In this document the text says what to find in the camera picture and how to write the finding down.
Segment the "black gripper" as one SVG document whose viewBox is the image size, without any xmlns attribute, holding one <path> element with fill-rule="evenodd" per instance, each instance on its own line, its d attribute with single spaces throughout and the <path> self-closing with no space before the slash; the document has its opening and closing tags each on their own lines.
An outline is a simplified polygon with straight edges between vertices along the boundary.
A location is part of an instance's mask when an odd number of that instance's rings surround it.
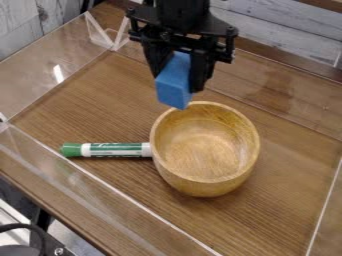
<svg viewBox="0 0 342 256">
<path fill-rule="evenodd" d="M 163 71 L 174 51 L 192 53 L 190 91 L 205 89 L 216 61 L 232 63 L 240 30 L 217 18 L 210 0 L 143 0 L 126 11 L 130 39 L 143 46 L 153 76 Z"/>
</svg>

